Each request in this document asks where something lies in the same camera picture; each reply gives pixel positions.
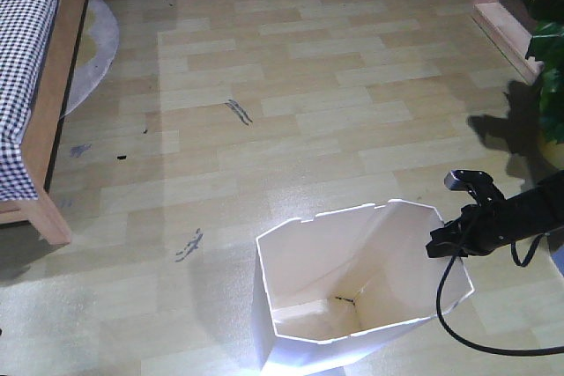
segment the wooden furniture leg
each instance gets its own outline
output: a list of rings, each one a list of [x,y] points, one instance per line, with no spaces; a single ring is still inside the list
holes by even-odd
[[[29,222],[51,245],[69,244],[71,229],[59,209],[41,186],[37,188],[39,199],[14,201]]]

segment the checkered bedsheet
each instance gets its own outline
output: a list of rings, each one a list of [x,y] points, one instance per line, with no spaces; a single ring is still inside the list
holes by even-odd
[[[0,0],[0,200],[37,198],[21,156],[57,0]]]

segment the black cable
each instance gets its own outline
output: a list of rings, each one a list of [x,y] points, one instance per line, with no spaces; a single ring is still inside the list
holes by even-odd
[[[559,346],[559,347],[538,348],[538,349],[535,349],[535,350],[507,350],[507,349],[503,349],[503,348],[494,348],[494,347],[488,347],[488,346],[485,346],[485,345],[480,345],[478,343],[473,343],[472,341],[469,341],[465,338],[462,338],[444,320],[444,317],[442,316],[442,310],[441,310],[442,289],[444,288],[444,284],[447,280],[447,277],[449,276],[449,273],[450,273],[450,270],[452,269],[452,266],[454,265],[454,263],[456,261],[456,258],[462,252],[462,246],[466,242],[466,239],[468,238],[468,234],[470,233],[471,228],[474,226],[474,224],[478,220],[478,216],[479,216],[479,214],[476,213],[476,216],[474,216],[471,223],[468,225],[466,230],[463,232],[462,238],[460,240],[460,244],[458,244],[458,247],[457,247],[457,251],[452,255],[452,257],[450,257],[449,264],[447,265],[447,268],[444,270],[444,273],[442,274],[441,281],[439,282],[439,287],[437,288],[435,308],[436,308],[436,312],[437,312],[437,317],[438,317],[439,322],[441,323],[442,327],[444,328],[444,330],[446,330],[449,333],[450,336],[455,338],[461,344],[463,344],[467,347],[473,348],[474,350],[487,352],[489,354],[496,354],[498,356],[536,357],[536,356],[551,356],[553,354],[564,353],[564,345]]]
[[[529,263],[532,260],[532,257],[535,255],[535,252],[537,251],[538,245],[540,244],[540,241],[545,237],[545,234],[540,234],[539,236],[537,236],[537,238],[535,238],[532,242],[531,242],[531,246],[529,247],[529,251],[527,252],[527,255],[525,256],[524,260],[521,262],[521,260],[519,260],[519,254],[517,253],[517,245],[515,242],[511,243],[511,257],[513,258],[513,263],[516,264],[517,266],[521,267],[521,268],[526,268],[527,266],[529,266]]]

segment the wooden floor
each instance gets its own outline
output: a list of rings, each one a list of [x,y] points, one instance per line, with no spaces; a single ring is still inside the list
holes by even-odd
[[[105,1],[120,49],[64,125],[51,189],[74,240],[0,231],[1,374],[257,375],[255,236],[390,198],[449,220],[471,203],[442,185],[450,169],[487,171],[507,196],[548,172],[506,99],[521,78],[471,0]],[[457,330],[498,347],[564,343],[545,248],[527,269],[507,248],[466,264],[476,292],[449,316]],[[563,373],[563,356],[489,356],[432,321],[332,374]]]

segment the round rug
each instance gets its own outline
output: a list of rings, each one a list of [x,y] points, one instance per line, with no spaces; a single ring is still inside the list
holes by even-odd
[[[89,0],[77,61],[63,115],[82,103],[104,78],[119,45],[119,26],[103,0]]]

